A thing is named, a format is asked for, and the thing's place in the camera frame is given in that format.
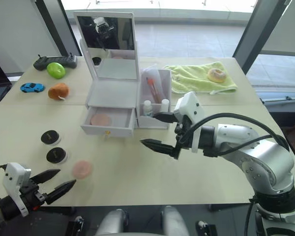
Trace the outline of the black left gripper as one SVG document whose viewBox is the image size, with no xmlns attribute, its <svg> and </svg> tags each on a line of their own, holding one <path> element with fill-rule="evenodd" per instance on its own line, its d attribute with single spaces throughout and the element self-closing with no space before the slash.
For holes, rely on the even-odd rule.
<svg viewBox="0 0 295 236">
<path fill-rule="evenodd" d="M 43 204 L 50 205 L 71 190 L 76 183 L 75 179 L 57 186 L 54 191 L 49 194 L 41 194 L 39 192 L 39 184 L 52 179 L 58 172 L 60 172 L 60 169 L 48 169 L 43 171 L 31 177 L 28 182 L 20 188 L 20 197 L 26 209 L 38 209 Z"/>
</svg>

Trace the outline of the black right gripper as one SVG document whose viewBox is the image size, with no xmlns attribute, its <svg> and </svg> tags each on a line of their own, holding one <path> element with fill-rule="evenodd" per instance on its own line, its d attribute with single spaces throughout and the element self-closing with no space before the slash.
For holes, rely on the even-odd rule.
<svg viewBox="0 0 295 236">
<path fill-rule="evenodd" d="M 175 114 L 172 112 L 158 112 L 153 115 L 153 118 L 164 123 L 174 123 L 177 121 Z M 177 123 L 174 130 L 177 141 L 175 146 L 164 144 L 160 140 L 155 139 L 142 139 L 140 142 L 154 152 L 166 154 L 174 159 L 178 159 L 180 149 L 191 148 L 192 134 L 189 130 L 192 126 L 193 123 L 191 119 L 187 115 L 183 115 L 182 121 Z"/>
</svg>

